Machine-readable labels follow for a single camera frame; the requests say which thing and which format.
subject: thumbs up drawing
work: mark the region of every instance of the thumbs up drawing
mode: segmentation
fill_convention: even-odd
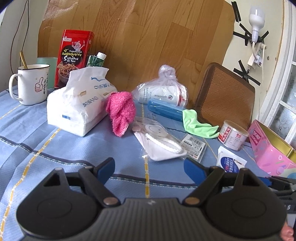
[[[35,91],[40,92],[43,90],[43,77],[39,79],[39,82],[35,84]]]

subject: red label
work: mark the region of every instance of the red label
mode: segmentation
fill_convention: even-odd
[[[222,142],[224,142],[224,141],[226,140],[226,138],[227,138],[227,136],[228,136],[230,130],[231,130],[231,129],[230,129],[229,127],[227,127],[227,128],[226,128],[226,131],[225,131],[224,134],[223,134],[223,136],[222,136],[221,134],[219,134],[218,138],[219,138]]]
[[[260,139],[261,139],[261,135],[259,135],[259,133],[257,131],[253,131],[252,135],[251,135],[251,139],[253,140],[255,145],[258,145]]]
[[[66,86],[72,70],[85,67],[93,37],[90,31],[65,30],[58,54],[55,88]]]

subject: pink tin box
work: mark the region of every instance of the pink tin box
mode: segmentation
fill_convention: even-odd
[[[271,129],[253,121],[249,130],[249,139],[257,165],[272,176],[288,177],[296,173],[296,152]]]

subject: wood grain floor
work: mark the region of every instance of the wood grain floor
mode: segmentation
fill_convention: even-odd
[[[209,63],[222,63],[234,26],[224,0],[50,0],[39,57],[57,57],[65,29],[93,31],[91,54],[107,55],[107,79],[133,90],[169,64],[195,101]]]

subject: green cloth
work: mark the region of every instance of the green cloth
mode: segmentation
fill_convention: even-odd
[[[192,135],[196,135],[204,138],[217,138],[219,133],[217,132],[219,126],[211,126],[208,123],[200,123],[197,120],[197,113],[195,110],[183,110],[183,125],[185,131]]]

